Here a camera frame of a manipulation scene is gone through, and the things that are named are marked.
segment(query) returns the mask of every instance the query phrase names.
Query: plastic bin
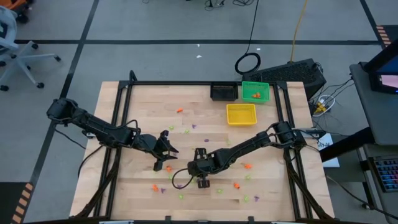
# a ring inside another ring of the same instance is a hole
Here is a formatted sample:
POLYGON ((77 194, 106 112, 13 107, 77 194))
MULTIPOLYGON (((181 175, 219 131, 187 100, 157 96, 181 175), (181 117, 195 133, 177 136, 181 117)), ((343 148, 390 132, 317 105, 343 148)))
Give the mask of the plastic bin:
POLYGON ((250 103, 265 103, 269 101, 269 84, 260 82, 242 82, 242 100, 250 103), (260 93, 260 98, 252 95, 260 93))
POLYGON ((212 82, 210 98, 213 101, 234 101, 238 99, 238 84, 236 82, 212 82))
POLYGON ((249 126, 257 124, 256 106, 254 104, 228 104, 226 116, 231 126, 249 126))

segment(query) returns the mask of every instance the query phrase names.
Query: black bin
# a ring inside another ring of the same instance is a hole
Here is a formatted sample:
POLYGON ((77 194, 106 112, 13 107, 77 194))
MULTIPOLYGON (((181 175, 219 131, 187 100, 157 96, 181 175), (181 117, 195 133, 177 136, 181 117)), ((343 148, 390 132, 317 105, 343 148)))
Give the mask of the black bin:
POLYGON ((238 99, 238 84, 236 82, 212 82, 210 98, 213 101, 235 101, 238 99))

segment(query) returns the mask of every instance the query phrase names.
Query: office chair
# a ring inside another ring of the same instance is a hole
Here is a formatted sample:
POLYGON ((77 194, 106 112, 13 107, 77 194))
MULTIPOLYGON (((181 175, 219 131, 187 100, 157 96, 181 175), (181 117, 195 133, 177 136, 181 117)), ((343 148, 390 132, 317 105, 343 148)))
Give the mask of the office chair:
POLYGON ((0 0, 0 6, 4 6, 17 13, 16 21, 25 24, 29 21, 26 15, 26 10, 33 0, 0 0))
MULTIPOLYGON (((8 66, 0 77, 0 83, 4 81, 15 68, 20 68, 37 88, 43 88, 44 84, 36 82, 29 71, 30 67, 27 63, 50 57, 60 62, 61 58, 56 54, 29 55, 31 49, 39 48, 33 41, 29 41, 29 43, 17 52, 19 46, 14 43, 17 35, 16 17, 17 14, 15 12, 0 6, 0 67, 8 66)), ((1 91, 8 91, 8 89, 6 85, 0 86, 1 91)))

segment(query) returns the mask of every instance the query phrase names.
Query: yellow cable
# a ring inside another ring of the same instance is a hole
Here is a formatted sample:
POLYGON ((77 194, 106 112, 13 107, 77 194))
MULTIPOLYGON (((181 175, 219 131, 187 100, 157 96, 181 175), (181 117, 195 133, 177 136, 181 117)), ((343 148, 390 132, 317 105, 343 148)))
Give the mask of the yellow cable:
POLYGON ((304 7, 301 10, 301 15, 300 18, 298 19, 298 23, 296 26, 296 30, 294 31, 294 37, 293 37, 293 44, 292 44, 292 53, 290 54, 290 62, 293 62, 293 55, 294 55, 294 43, 296 42, 296 35, 297 35, 297 31, 299 29, 300 23, 301 23, 301 19, 303 18, 304 12, 305 12, 305 7, 307 6, 307 2, 308 0, 305 0, 304 2, 304 7))

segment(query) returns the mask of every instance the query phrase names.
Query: computer monitor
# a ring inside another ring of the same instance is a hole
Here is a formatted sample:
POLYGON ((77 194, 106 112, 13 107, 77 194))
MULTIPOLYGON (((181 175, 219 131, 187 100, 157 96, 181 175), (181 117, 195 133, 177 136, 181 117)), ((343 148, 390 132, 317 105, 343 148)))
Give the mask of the computer monitor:
POLYGON ((383 93, 398 94, 398 40, 364 65, 371 88, 383 93))

